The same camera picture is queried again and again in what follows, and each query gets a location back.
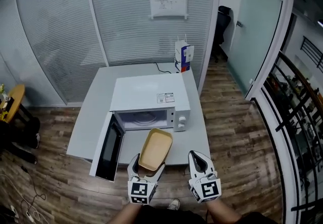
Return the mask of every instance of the sticker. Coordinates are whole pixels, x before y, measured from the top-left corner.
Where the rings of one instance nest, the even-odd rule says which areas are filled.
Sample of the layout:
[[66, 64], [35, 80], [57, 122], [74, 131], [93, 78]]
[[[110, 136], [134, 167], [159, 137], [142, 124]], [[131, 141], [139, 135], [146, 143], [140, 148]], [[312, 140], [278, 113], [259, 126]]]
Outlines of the sticker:
[[147, 184], [133, 183], [131, 194], [147, 195]]
[[153, 195], [155, 194], [155, 192], [156, 192], [156, 186], [153, 189], [153, 191], [151, 192], [151, 195], [149, 196], [149, 201], [151, 201], [151, 199], [152, 199]]
[[210, 182], [206, 184], [202, 184], [202, 192], [203, 192], [203, 197], [210, 197], [214, 195], [218, 195], [218, 187], [216, 182]]
[[195, 199], [199, 201], [201, 198], [198, 196], [197, 192], [195, 191], [194, 188], [191, 189], [192, 194], [194, 195]]
[[190, 61], [193, 60], [193, 55], [194, 55], [194, 46], [188, 46], [185, 50], [184, 50], [184, 56], [185, 56], [185, 62], [189, 63]]
[[157, 103], [175, 102], [173, 93], [160, 93], [157, 94]]
[[157, 94], [157, 103], [166, 103], [165, 93]]
[[166, 93], [165, 95], [166, 95], [166, 102], [175, 102], [173, 93]]
[[147, 198], [131, 197], [133, 203], [147, 204]]

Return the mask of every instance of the white table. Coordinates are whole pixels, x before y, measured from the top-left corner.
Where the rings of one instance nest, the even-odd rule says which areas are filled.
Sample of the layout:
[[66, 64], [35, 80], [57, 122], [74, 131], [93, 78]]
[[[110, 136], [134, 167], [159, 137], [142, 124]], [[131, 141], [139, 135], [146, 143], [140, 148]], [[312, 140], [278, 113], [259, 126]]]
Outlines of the white table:
[[[174, 64], [159, 64], [162, 71], [174, 72]], [[92, 160], [101, 129], [109, 112], [112, 94], [117, 78], [164, 74], [159, 72], [155, 64], [127, 65], [100, 68], [84, 99], [71, 136], [67, 154]], [[183, 79], [190, 102], [191, 113], [188, 129], [173, 132], [172, 128], [165, 131], [172, 133], [173, 144], [166, 158], [166, 165], [188, 163], [188, 152], [199, 151], [210, 157], [208, 140], [202, 108], [196, 89], [192, 71], [183, 73]], [[149, 130], [127, 131], [123, 140], [119, 164], [128, 164], [141, 152]]]

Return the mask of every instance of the microwave oven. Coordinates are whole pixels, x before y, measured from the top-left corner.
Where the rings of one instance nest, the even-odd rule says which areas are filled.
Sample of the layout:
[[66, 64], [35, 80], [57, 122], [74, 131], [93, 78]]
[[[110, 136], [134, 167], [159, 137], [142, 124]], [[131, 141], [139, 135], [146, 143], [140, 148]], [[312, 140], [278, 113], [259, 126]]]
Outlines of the microwave oven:
[[151, 128], [185, 131], [190, 104], [182, 74], [117, 79], [110, 112], [126, 131]]
[[190, 105], [182, 74], [117, 79], [90, 175], [114, 182], [127, 131], [152, 128], [185, 131], [189, 116]]

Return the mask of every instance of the door handle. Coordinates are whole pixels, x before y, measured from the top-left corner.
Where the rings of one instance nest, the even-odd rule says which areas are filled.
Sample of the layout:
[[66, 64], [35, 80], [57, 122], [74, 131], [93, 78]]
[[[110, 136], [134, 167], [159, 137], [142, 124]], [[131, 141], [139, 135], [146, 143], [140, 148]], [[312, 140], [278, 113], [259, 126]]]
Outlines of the door handle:
[[243, 27], [243, 24], [242, 24], [240, 21], [237, 21], [236, 26], [238, 26], [238, 27], [242, 28], [242, 27]]

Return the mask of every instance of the microwave label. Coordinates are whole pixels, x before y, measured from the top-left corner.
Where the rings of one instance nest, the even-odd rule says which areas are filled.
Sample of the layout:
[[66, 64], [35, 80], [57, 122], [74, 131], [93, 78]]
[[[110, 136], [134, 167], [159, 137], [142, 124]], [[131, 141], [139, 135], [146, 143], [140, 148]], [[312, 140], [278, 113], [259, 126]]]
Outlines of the microwave label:
[[157, 103], [167, 103], [167, 102], [175, 102], [173, 93], [157, 94]]

